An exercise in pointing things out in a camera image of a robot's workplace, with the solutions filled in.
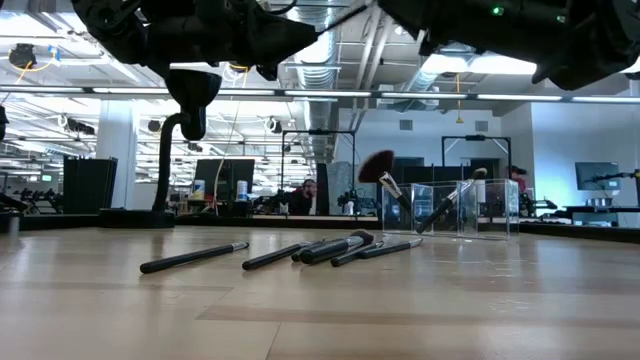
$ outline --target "wooden surface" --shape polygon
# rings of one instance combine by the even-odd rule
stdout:
[[[0,238],[7,360],[638,359],[640,246],[425,239],[334,269],[245,259],[344,231],[78,229]],[[251,248],[151,275],[150,259]]]

